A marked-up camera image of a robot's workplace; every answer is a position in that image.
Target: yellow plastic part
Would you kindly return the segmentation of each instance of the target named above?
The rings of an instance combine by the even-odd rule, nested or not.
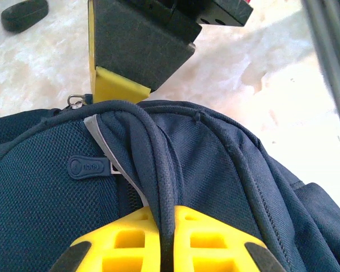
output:
[[[150,96],[150,88],[117,75],[105,68],[96,66],[95,13],[93,0],[88,1],[88,39],[91,90],[94,103],[106,100],[127,100],[132,103],[138,103]]]
[[[159,272],[159,231],[148,207],[92,231],[72,245],[92,245],[76,272]]]
[[[244,244],[259,239],[184,206],[175,207],[174,272],[259,271]]]

